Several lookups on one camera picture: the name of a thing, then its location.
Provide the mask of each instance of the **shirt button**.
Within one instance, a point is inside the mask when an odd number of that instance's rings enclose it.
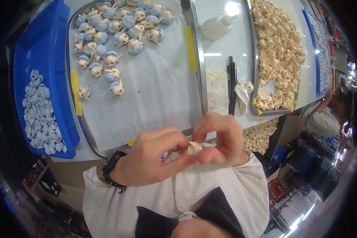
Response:
[[[185,206],[181,206],[180,207],[180,211],[181,212],[189,212],[189,209],[187,207],[185,207]]]

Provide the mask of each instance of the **white workbench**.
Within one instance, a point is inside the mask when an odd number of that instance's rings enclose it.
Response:
[[[65,4],[70,7],[69,18],[82,6],[92,2],[92,0],[65,0]],[[312,45],[311,35],[308,29],[307,22],[302,13],[302,9],[305,7],[300,0],[270,0],[276,7],[282,8],[284,12],[288,14],[291,20],[296,24],[298,31],[303,35],[302,41],[303,47],[306,52],[306,66],[301,72],[300,90],[298,95],[298,102],[295,109],[308,105],[314,102],[324,95],[319,96],[316,93],[316,63],[315,52]],[[202,38],[204,48],[205,67],[207,69],[226,71],[228,65],[228,57],[233,56],[234,60],[239,57],[245,58],[252,67],[252,74],[254,74],[253,61],[255,60],[253,50],[253,38],[250,29],[249,10],[245,0],[196,0],[197,12],[200,24],[209,18],[217,16],[226,16],[225,7],[235,7],[239,9],[239,16],[235,19],[232,30],[227,36],[218,40],[210,41],[205,37]],[[306,8],[312,12],[311,7],[307,4]],[[323,34],[325,34],[325,28],[320,27]],[[60,159],[52,157],[54,162],[73,162],[73,161],[86,161],[100,159],[90,149],[89,144],[85,139],[82,128],[79,124],[78,118],[75,114],[75,108],[72,98],[69,97],[70,105],[78,134],[80,136],[80,142],[76,148],[76,156],[73,159]],[[252,112],[252,103],[249,102],[249,112],[245,115],[240,115],[239,105],[236,105],[235,117],[237,122],[243,126],[243,128],[249,128],[264,121],[268,121],[279,117],[281,115],[274,115],[268,117],[258,117]],[[210,133],[207,139],[215,138],[215,133]]]

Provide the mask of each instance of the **white long sleeve shirt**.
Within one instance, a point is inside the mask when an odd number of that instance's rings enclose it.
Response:
[[[195,164],[165,181],[142,187],[129,186],[121,194],[115,187],[102,183],[96,173],[97,167],[92,167],[83,173],[86,184],[83,213],[92,237],[135,237],[136,206],[169,218],[186,216],[188,219],[190,212],[196,211],[218,186],[244,235],[259,237],[269,221],[267,180],[262,164],[252,152],[246,152],[249,161],[242,166],[219,168],[212,164]]]
[[[340,132],[340,125],[333,117],[329,107],[325,107],[321,113],[312,113],[320,104],[321,102],[313,102],[303,107],[299,119],[303,121],[310,131],[318,133],[321,136],[337,136]]]

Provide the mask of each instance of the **black wristwatch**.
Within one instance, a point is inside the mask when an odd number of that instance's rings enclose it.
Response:
[[[111,186],[120,188],[121,191],[119,193],[123,193],[123,191],[126,190],[127,186],[114,182],[110,178],[109,173],[115,168],[116,163],[123,156],[126,156],[126,153],[124,153],[123,151],[116,150],[115,153],[111,156],[111,158],[102,167],[102,174],[103,178],[105,179],[105,182]]]

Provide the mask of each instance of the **white plastic squeeze bottle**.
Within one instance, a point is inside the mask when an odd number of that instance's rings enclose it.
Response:
[[[237,17],[238,15],[210,18],[201,25],[201,34],[210,40],[219,40],[229,33],[231,24]]]

